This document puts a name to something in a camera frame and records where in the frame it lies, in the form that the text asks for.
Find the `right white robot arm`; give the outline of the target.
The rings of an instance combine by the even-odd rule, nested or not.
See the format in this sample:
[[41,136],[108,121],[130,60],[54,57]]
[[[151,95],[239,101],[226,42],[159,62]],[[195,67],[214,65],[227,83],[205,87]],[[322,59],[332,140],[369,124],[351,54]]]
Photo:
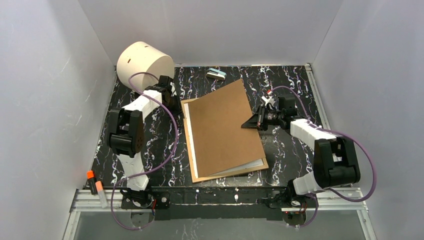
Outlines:
[[266,131],[279,126],[313,150],[312,172],[290,180],[286,193],[303,196],[331,187],[357,183],[361,179],[355,146],[352,140],[319,129],[301,116],[294,97],[279,97],[278,106],[265,103],[241,127]]

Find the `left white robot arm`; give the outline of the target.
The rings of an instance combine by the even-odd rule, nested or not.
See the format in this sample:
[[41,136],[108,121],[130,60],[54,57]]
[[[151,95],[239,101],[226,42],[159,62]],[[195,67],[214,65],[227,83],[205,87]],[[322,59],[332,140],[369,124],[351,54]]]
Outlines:
[[178,130],[176,116],[182,112],[180,98],[177,96],[174,80],[165,75],[156,78],[140,90],[133,83],[134,73],[128,78],[129,85],[140,94],[130,104],[110,110],[106,143],[120,161],[126,176],[127,188],[144,191],[149,183],[141,150],[144,144],[145,118],[161,107],[171,118],[174,130]]

